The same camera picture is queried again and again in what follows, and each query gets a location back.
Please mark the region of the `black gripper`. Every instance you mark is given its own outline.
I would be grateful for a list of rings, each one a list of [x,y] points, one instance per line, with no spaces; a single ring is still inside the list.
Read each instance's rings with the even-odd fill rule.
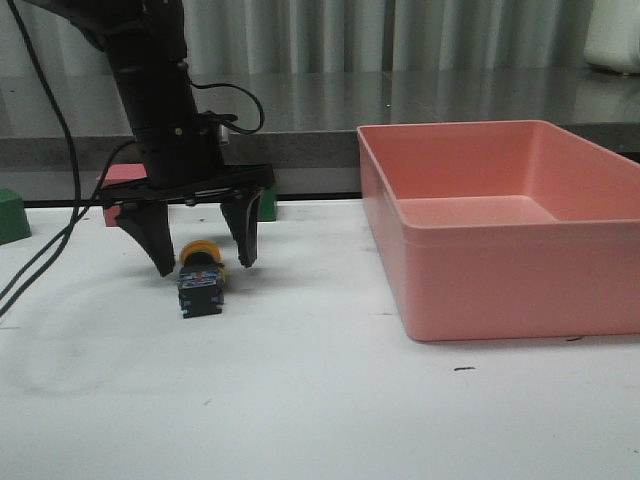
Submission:
[[[116,216],[117,226],[141,246],[159,275],[165,277],[174,270],[175,256],[168,205],[155,201],[176,200],[187,205],[222,202],[221,211],[236,242],[239,262],[249,268],[258,256],[261,197],[274,185],[275,174],[269,164],[228,165],[218,176],[177,186],[153,186],[147,177],[114,183],[102,187],[98,197],[104,206],[124,203]]]

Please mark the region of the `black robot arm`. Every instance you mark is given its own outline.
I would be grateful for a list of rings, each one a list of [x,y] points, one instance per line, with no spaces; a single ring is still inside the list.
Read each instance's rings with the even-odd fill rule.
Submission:
[[[159,273],[175,266],[168,204],[214,202],[237,244],[240,263],[257,258],[263,192],[275,183],[268,164],[230,165],[219,130],[235,116],[198,112],[188,73],[184,8],[179,1],[39,1],[105,53],[137,143],[145,177],[100,189],[116,225],[149,255]]]

